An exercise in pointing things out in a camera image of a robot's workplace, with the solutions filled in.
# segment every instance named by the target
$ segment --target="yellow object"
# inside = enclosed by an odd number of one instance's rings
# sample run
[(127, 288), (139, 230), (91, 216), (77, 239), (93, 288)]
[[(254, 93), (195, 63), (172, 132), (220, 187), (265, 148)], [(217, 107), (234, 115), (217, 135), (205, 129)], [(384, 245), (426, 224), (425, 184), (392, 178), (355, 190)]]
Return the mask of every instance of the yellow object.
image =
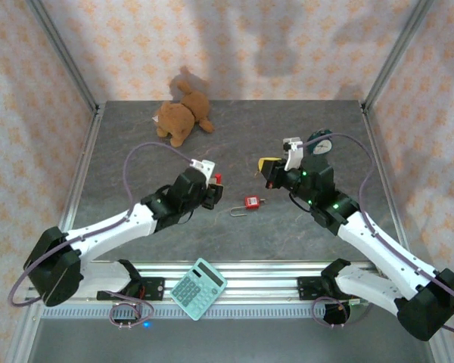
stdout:
[(259, 163), (257, 164), (257, 167), (259, 168), (259, 171), (263, 169), (263, 165), (265, 161), (278, 161), (280, 160), (280, 157), (261, 157), (259, 159)]

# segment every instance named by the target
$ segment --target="white bracket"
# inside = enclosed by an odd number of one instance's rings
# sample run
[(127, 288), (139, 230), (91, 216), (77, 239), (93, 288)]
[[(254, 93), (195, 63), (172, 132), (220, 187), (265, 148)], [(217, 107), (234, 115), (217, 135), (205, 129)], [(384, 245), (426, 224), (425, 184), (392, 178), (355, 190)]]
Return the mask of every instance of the white bracket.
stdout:
[(212, 178), (213, 169), (215, 168), (215, 163), (209, 160), (198, 161), (195, 159), (191, 160), (190, 166), (194, 167), (197, 170), (200, 170), (206, 178), (205, 183), (207, 187), (209, 186), (209, 180)]
[(98, 291), (121, 291), (131, 281), (129, 272), (119, 262), (90, 262), (81, 265), (79, 289), (75, 298), (95, 298)]
[(303, 159), (303, 148), (301, 147), (303, 142), (300, 138), (285, 138), (282, 140), (282, 144), (289, 144), (291, 146), (291, 149), (285, 151), (285, 154), (288, 156), (285, 171), (288, 172), (291, 169), (298, 169)]
[(341, 292), (361, 297), (396, 316), (395, 299), (402, 296), (395, 284), (376, 274), (352, 265), (343, 267), (334, 278)]

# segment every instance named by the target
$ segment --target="floor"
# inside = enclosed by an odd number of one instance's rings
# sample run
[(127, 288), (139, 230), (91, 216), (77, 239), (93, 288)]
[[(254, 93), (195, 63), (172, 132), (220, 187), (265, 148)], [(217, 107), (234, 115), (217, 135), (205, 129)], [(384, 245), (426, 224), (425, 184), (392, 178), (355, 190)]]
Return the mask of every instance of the floor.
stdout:
[[(96, 223), (128, 207), (122, 184), (123, 161), (145, 141), (158, 141), (151, 117), (156, 101), (108, 102), (79, 202), (74, 228)], [(224, 195), (215, 210), (199, 208), (185, 225), (167, 228), (111, 250), (100, 259), (134, 262), (196, 260), (366, 260), (349, 244), (319, 227), (299, 210), (285, 190), (268, 191), (256, 175), (260, 157), (280, 157), (282, 139), (329, 128), (346, 132), (370, 146), (357, 101), (213, 101), (213, 134), (194, 128), (179, 148), (195, 159), (216, 163)], [(354, 144), (334, 140), (328, 156), (337, 187), (356, 196), (368, 160)], [(129, 167), (129, 184), (137, 200), (174, 182), (187, 164), (163, 148), (140, 150)], [(266, 203), (248, 216), (233, 218), (229, 210), (257, 194)], [(368, 212), (396, 237), (379, 175), (368, 184)]]
[(111, 329), (104, 319), (42, 319), (37, 336), (29, 363), (434, 361), (427, 344), (378, 308), (359, 324), (335, 330), (312, 319), (154, 319), (148, 329), (131, 331)]

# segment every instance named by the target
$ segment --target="wall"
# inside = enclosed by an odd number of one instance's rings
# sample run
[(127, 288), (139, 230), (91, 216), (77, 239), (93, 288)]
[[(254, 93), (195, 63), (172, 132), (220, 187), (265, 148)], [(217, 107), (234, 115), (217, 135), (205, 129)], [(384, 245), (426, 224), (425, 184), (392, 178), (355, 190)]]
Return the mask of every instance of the wall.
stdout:
[(416, 0), (45, 0), (96, 100), (361, 99)]
[(26, 2), (0, 2), (0, 361), (20, 317), (8, 291), (59, 222), (90, 119)]
[(454, 0), (434, 3), (375, 115), (410, 244), (454, 271)]

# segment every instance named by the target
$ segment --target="calculator display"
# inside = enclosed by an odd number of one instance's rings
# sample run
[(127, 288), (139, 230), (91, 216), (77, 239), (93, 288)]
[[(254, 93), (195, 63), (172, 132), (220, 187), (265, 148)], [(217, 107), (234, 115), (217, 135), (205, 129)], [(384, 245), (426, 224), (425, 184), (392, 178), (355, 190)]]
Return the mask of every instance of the calculator display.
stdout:
[(220, 280), (211, 270), (209, 270), (202, 262), (198, 264), (198, 267), (200, 267), (200, 270), (205, 272), (205, 274), (213, 280), (217, 285), (220, 287), (222, 286), (223, 282)]

